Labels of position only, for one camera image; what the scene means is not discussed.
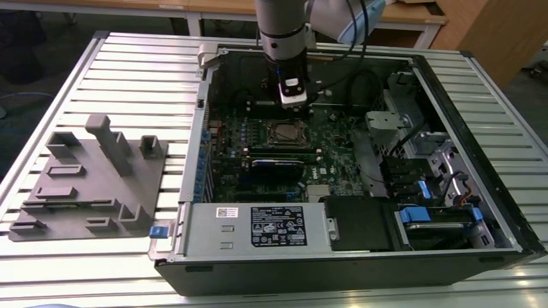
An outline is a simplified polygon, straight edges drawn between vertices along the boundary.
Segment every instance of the warning label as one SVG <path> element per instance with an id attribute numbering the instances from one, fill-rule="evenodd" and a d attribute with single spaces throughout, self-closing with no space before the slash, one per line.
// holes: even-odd
<path id="1" fill-rule="evenodd" d="M 302 207 L 252 207 L 250 243 L 254 247 L 306 246 Z"/>

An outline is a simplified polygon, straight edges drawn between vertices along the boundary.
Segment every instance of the cable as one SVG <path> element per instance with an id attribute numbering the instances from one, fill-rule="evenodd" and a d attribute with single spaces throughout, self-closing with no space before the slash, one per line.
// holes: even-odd
<path id="1" fill-rule="evenodd" d="M 409 141 L 410 138 L 413 138 L 413 136 L 417 134 L 417 132 L 422 129 L 422 127 L 426 124 L 426 119 L 422 120 L 422 122 L 416 125 L 413 128 L 410 128 L 409 133 L 406 134 L 406 136 L 396 143 L 396 145 L 393 146 L 392 150 L 388 153 L 388 156 L 392 156 L 393 152 L 396 152 L 396 150 L 405 144 L 405 142 Z"/>
<path id="2" fill-rule="evenodd" d="M 338 57 L 333 59 L 334 61 L 340 61 L 342 59 L 345 59 L 348 57 L 348 55 L 352 53 L 353 48 L 356 46 L 356 42 L 357 42 L 357 21 L 356 21 L 356 17 L 353 15 L 353 9 L 352 9 L 352 4 L 350 4 L 350 0 L 345 0 L 345 3 L 348 5 L 348 10 L 350 11 L 350 16 L 352 16 L 352 25 L 353 25 L 353 39 L 352 39 L 352 44 L 350 44 L 350 48 L 348 48 L 348 50 L 345 51 L 345 53 Z"/>
<path id="3" fill-rule="evenodd" d="M 388 185 L 388 183 L 385 181 L 377 180 L 376 178 L 372 178 L 366 173 L 364 173 L 364 175 L 372 180 L 376 181 L 378 183 L 382 183 L 384 185 Z"/>
<path id="4" fill-rule="evenodd" d="M 434 207 L 440 207 L 444 204 L 446 192 L 449 191 L 449 187 L 450 187 L 450 182 L 453 181 L 454 177 L 457 175 L 460 175 L 461 173 L 462 173 L 462 171 L 457 170 L 450 174 L 449 179 L 446 180 L 441 195 L 440 195 L 438 199 L 436 200 Z"/>
<path id="5" fill-rule="evenodd" d="M 12 96 L 46 96 L 48 98 L 53 98 L 53 96 L 48 93 L 41 92 L 20 92 L 20 93 L 10 93 L 0 97 L 0 99 L 10 98 Z"/>
<path id="6" fill-rule="evenodd" d="M 365 20 L 365 34 L 364 34 L 364 40 L 362 40 L 362 48 L 361 48 L 361 52 L 360 52 L 360 58 L 356 61 L 354 64 L 354 69 L 350 70 L 350 72 L 344 75 L 341 78 L 338 78 L 336 81 L 322 85 L 320 87 L 320 91 L 325 90 L 329 87 L 333 87 L 336 84 L 338 84 L 341 81 L 344 81 L 348 77 L 350 77 L 354 72 L 357 72 L 360 70 L 361 67 L 361 63 L 362 63 L 362 59 L 365 57 L 365 49 L 366 49 L 366 38 L 369 37 L 369 15 L 366 14 L 366 6 L 364 3 L 364 0 L 360 0 L 360 5 L 361 5 L 361 10 L 362 10 L 362 16 L 364 16 L 364 20 Z"/>
<path id="7" fill-rule="evenodd" d="M 233 91 L 233 93 L 232 93 L 232 95 L 230 95 L 230 97 L 229 97 L 229 99 L 228 99 L 228 105 L 233 105 L 234 100 L 236 100 L 236 98 L 237 98 L 237 96 L 238 96 L 238 94 L 240 94 L 241 92 L 245 92 L 245 93 L 248 93 L 249 95 L 252 95 L 252 92 L 250 92 L 250 90 L 249 90 L 248 88 L 240 88 L 238 90 Z"/>
<path id="8" fill-rule="evenodd" d="M 465 180 L 462 180 L 462 186 L 466 188 L 466 192 L 454 203 L 458 204 L 460 207 L 464 206 L 464 201 L 472 196 L 472 187 L 465 183 Z"/>
<path id="9" fill-rule="evenodd" d="M 382 86 L 382 81 L 380 80 L 378 75 L 370 69 L 361 69 L 348 78 L 348 81 L 344 85 L 342 102 L 348 106 L 352 106 L 352 93 L 353 93 L 352 89 L 353 89 L 353 86 L 356 84 L 358 77 L 365 77 L 366 80 L 369 81 L 366 84 L 370 85 L 370 87 L 362 87 L 362 89 L 366 90 L 364 98 L 369 101 L 382 99 L 384 86 Z"/>

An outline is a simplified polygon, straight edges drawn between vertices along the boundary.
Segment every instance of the floor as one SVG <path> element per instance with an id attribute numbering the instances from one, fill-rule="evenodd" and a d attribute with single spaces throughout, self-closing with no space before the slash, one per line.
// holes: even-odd
<path id="1" fill-rule="evenodd" d="M 169 35 L 173 30 L 178 34 L 186 31 L 184 21 L 156 17 L 78 14 L 77 24 L 70 26 L 61 13 L 42 13 L 41 26 L 48 41 L 34 48 L 34 54 L 44 67 L 44 78 L 29 85 L 12 85 L 0 77 L 0 95 L 4 92 L 45 92 L 54 95 L 96 30 Z M 226 25 L 226 22 L 214 24 L 208 21 L 204 26 L 206 36 L 249 39 L 256 36 L 252 22 Z M 520 73 L 504 92 L 542 141 L 548 142 L 548 85 Z M 0 180 L 25 145 L 49 101 L 42 97 L 12 97 L 0 101 L 0 107 L 8 112 L 0 119 Z"/>

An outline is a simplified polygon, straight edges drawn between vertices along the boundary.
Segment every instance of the metal slotted table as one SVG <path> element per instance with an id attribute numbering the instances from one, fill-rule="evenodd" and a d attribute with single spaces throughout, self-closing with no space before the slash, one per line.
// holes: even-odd
<path id="1" fill-rule="evenodd" d="M 52 132 L 80 138 L 89 113 L 105 113 L 126 139 L 168 140 L 156 219 L 176 217 L 182 165 L 196 102 L 197 48 L 204 42 L 252 40 L 102 33 L 93 38 L 0 186 L 0 306 L 80 307 L 220 305 L 302 307 L 542 307 L 548 258 L 489 271 L 448 287 L 297 293 L 272 296 L 178 296 L 154 271 L 146 237 L 13 243 L 8 228 L 37 181 Z M 318 48 L 344 49 L 320 44 Z M 548 149 L 473 58 L 453 51 L 370 47 L 428 59 L 516 203 L 548 247 Z M 157 250 L 169 244 L 158 241 Z"/>

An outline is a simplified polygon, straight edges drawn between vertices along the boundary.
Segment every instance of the blue tab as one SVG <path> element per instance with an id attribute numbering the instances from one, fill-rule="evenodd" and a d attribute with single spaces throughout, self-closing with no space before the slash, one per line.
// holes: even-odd
<path id="1" fill-rule="evenodd" d="M 406 207 L 400 210 L 402 223 L 418 223 L 430 221 L 428 210 L 425 207 Z"/>
<path id="2" fill-rule="evenodd" d="M 425 199 L 432 199 L 432 194 L 428 191 L 426 182 L 418 181 L 418 186 L 420 186 L 420 189 L 422 190 L 422 196 L 425 197 Z"/>
<path id="3" fill-rule="evenodd" d="M 152 226 L 148 236 L 150 239 L 166 239 L 169 237 L 168 232 L 169 227 Z"/>
<path id="4" fill-rule="evenodd" d="M 472 209 L 472 215 L 473 215 L 473 219 L 476 219 L 476 222 L 482 220 L 482 214 L 477 207 Z"/>
<path id="5" fill-rule="evenodd" d="M 400 210 L 400 218 L 402 223 L 408 223 L 410 221 L 409 214 L 405 209 Z"/>

